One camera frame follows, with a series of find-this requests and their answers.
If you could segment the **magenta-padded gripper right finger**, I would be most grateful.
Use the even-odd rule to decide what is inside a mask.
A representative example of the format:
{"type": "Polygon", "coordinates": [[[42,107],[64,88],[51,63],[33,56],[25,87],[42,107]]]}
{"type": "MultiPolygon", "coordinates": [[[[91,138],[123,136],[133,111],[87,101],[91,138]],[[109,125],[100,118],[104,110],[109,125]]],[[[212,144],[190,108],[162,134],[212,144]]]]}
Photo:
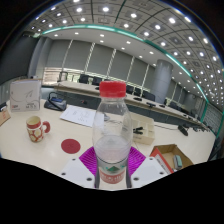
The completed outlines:
{"type": "Polygon", "coordinates": [[[167,172],[154,157],[146,157],[134,147],[131,148],[126,184],[128,188],[140,188],[167,176],[167,172]]]}

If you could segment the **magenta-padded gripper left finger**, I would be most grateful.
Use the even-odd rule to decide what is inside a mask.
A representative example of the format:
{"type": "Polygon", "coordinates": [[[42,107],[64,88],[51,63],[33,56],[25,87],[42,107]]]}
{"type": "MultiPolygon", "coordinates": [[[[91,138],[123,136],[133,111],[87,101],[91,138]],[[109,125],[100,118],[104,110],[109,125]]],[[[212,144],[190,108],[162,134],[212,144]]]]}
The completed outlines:
{"type": "Polygon", "coordinates": [[[91,147],[79,158],[71,159],[59,176],[81,187],[94,188],[97,170],[96,154],[91,147]]]}

